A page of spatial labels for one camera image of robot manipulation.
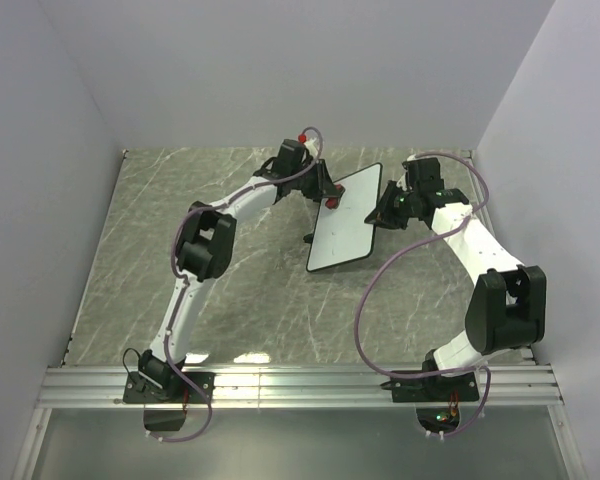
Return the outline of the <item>red black whiteboard eraser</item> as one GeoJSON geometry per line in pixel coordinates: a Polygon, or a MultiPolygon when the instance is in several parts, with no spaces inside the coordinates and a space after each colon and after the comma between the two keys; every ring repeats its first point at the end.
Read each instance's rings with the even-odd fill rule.
{"type": "Polygon", "coordinates": [[[326,198],[324,206],[329,210],[335,210],[339,207],[342,196],[345,192],[345,187],[341,184],[334,186],[335,193],[326,198]]]}

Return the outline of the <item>white whiteboard black frame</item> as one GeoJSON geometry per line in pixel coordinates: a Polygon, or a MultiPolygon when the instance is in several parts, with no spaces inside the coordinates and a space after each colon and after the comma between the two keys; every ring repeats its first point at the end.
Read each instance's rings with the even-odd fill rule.
{"type": "Polygon", "coordinates": [[[306,270],[322,271],[368,258],[374,249],[375,226],[365,222],[380,193],[383,166],[376,162],[335,181],[344,188],[336,208],[323,200],[310,244],[306,270]]]}

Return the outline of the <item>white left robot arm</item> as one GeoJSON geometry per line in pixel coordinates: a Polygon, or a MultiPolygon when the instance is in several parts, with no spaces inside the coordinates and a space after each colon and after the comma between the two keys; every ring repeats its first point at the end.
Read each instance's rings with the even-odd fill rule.
{"type": "Polygon", "coordinates": [[[182,367],[192,330],[215,281],[228,269],[237,227],[272,207],[293,191],[314,202],[339,200],[343,190],[329,176],[322,158],[324,140],[309,138],[307,128],[296,139],[285,139],[246,183],[221,200],[197,201],[181,221],[171,246],[175,276],[164,319],[138,361],[138,374],[160,402],[176,399],[186,389],[182,367]]]}

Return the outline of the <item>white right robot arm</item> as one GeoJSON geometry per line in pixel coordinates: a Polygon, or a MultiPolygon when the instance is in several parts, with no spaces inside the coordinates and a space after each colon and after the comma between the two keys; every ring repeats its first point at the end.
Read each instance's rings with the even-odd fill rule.
{"type": "Polygon", "coordinates": [[[540,342],[547,293],[544,271],[510,254],[478,218],[484,205],[446,187],[442,156],[409,156],[402,177],[388,183],[365,220],[388,230],[405,229],[412,219],[423,222],[433,234],[429,240],[445,242],[473,283],[463,331],[433,350],[422,371],[395,376],[401,382],[421,378],[424,393],[435,400],[455,390],[456,376],[482,367],[489,357],[540,342]]]}

